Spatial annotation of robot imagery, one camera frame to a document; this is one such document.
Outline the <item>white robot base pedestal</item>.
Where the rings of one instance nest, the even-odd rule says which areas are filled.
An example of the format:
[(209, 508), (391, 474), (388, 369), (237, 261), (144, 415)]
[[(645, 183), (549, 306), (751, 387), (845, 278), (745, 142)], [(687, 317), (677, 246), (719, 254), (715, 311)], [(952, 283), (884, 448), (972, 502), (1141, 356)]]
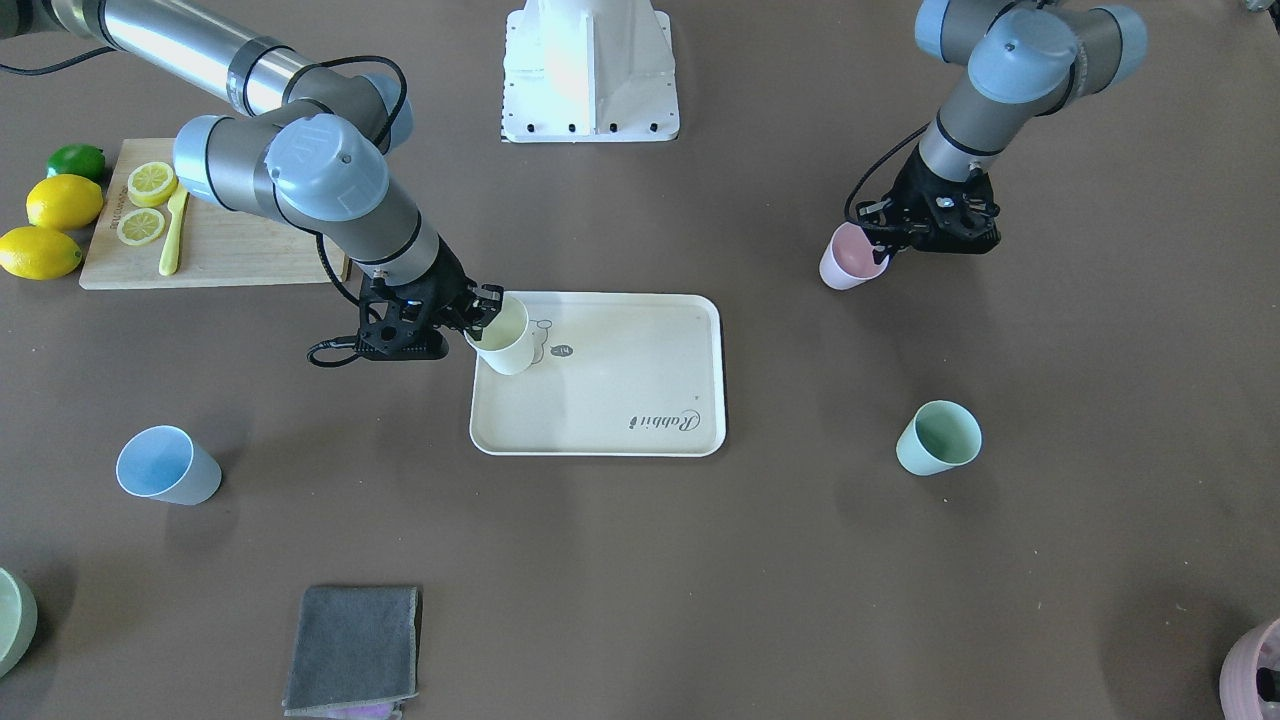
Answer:
[(678, 136), (671, 20), (649, 1), (527, 1), (507, 15), (503, 68), (506, 142)]

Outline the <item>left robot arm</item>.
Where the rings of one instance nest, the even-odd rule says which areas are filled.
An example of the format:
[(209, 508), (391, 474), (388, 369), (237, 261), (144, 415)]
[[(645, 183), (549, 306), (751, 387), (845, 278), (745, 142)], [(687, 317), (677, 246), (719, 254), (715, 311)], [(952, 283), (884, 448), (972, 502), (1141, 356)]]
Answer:
[(1128, 6), (1084, 12), (1056, 1), (924, 1), (918, 46), (966, 68), (934, 119), (908, 137), (911, 154), (879, 200), (849, 199), (876, 264), (897, 252), (983, 254), (1000, 241), (989, 179), (1032, 118), (1060, 111), (1132, 76), (1148, 29)]

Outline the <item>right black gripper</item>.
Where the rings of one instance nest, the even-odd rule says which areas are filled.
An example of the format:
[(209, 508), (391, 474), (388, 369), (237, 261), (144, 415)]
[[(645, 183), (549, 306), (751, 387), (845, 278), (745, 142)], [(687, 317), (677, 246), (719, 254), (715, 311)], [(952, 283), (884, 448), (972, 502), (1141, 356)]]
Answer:
[(390, 286), (362, 281), (355, 351), (370, 360), (436, 360), (449, 352), (442, 327), (481, 341), (503, 307), (506, 288), (476, 284), (444, 241), (416, 281)]

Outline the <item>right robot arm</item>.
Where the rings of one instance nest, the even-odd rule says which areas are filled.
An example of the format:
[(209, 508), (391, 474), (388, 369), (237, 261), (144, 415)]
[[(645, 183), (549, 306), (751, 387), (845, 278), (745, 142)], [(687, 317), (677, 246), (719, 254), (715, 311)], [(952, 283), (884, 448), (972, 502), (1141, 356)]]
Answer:
[(343, 76), (189, 1), (5, 1), (3, 37), (63, 31), (143, 59), (224, 97), (233, 117), (189, 120), (173, 165), (188, 192), (334, 242), (364, 273), (360, 325), (335, 340), (356, 357), (434, 360), (444, 329), (477, 342), (503, 309), (477, 284), (385, 155), (412, 131), (407, 82)]

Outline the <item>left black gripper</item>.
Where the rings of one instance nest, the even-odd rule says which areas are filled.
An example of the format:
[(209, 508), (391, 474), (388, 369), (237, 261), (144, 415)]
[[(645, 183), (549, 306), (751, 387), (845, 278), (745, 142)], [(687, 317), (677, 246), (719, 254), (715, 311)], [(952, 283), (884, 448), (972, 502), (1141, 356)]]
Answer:
[(920, 252), (986, 254), (1001, 241), (1000, 206), (989, 176), (973, 170), (964, 181), (937, 176), (914, 150), (878, 201), (855, 206), (879, 269), (905, 249)]

